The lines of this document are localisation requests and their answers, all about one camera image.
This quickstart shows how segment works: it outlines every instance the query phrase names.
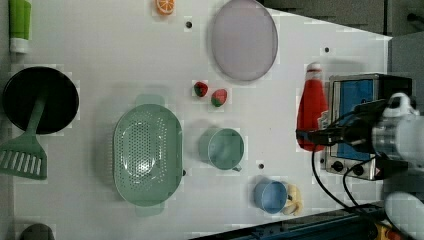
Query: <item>small blue bowl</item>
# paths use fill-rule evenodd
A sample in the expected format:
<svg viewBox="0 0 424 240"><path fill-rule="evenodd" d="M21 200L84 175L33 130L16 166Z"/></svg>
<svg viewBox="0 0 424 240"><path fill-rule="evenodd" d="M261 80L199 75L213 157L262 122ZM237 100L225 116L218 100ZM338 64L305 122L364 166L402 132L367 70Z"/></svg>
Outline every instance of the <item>small blue bowl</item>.
<svg viewBox="0 0 424 240"><path fill-rule="evenodd" d="M287 189L281 182L264 179L255 187L256 206L270 214L280 212L287 197Z"/></svg>

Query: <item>tabletop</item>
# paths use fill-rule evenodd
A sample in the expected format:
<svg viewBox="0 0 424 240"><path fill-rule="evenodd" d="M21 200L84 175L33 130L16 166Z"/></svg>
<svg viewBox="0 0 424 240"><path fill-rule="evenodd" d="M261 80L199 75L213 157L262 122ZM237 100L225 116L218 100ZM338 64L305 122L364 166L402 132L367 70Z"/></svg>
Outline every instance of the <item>tabletop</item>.
<svg viewBox="0 0 424 240"><path fill-rule="evenodd" d="M277 58L260 79L240 82L221 73L211 53L211 22L226 2L177 0L175 12L162 17L151 0L33 1L31 52L16 57L14 68L57 67L77 86L80 108L67 128L39 136L47 180L13 179L16 236L38 222L57 239L189 239L293 218L255 207L252 192L265 176L299 187L300 216L340 208L319 188L311 154L295 140L305 69L320 61L324 79L386 73L390 38L268 9L279 37ZM211 92L227 89L227 103L215 108L195 97L197 80L207 81ZM180 120L187 172L163 212L150 217L137 216L119 195L111 167L114 128L141 93L162 95ZM212 126L241 133L241 172L200 160L198 139ZM341 176L319 174L351 205ZM381 181L349 179L349 186L359 203L381 199Z"/></svg>

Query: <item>green spatula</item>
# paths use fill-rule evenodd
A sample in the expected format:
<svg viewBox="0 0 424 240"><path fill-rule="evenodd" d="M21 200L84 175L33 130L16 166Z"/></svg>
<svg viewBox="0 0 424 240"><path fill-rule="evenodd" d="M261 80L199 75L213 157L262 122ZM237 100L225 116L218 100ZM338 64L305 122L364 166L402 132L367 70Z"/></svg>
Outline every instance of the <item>green spatula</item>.
<svg viewBox="0 0 424 240"><path fill-rule="evenodd" d="M47 178L47 155L36 137L46 95L42 92L35 101L26 131L0 146L0 173L36 180Z"/></svg>

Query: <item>oven knob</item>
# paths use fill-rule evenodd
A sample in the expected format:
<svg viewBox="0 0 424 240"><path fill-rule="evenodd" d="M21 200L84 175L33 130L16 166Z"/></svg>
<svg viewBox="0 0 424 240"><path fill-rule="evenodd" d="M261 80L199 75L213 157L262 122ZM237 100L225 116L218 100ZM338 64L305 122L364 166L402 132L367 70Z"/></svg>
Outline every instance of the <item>oven knob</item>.
<svg viewBox="0 0 424 240"><path fill-rule="evenodd" d="M333 163L333 165L331 165L331 167L336 170L337 172L341 172L343 170L343 163L341 163L340 161L336 161Z"/></svg>
<svg viewBox="0 0 424 240"><path fill-rule="evenodd" d="M353 169L353 173L356 176L361 176L362 174L364 174L364 168L362 166L357 166Z"/></svg>

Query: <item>ketchup bottle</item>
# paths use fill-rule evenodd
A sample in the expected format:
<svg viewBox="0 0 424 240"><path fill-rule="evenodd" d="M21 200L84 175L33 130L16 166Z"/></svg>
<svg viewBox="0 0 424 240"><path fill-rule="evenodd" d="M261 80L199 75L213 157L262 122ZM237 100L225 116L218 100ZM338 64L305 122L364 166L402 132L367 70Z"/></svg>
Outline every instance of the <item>ketchup bottle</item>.
<svg viewBox="0 0 424 240"><path fill-rule="evenodd" d="M321 72L321 65L317 62L307 67L305 87L297 114L297 130L314 131L328 126L328 104L324 95ZM305 139L297 139L297 142L307 151L312 152L314 149L314 144ZM315 151L323 149L324 146L318 145Z"/></svg>

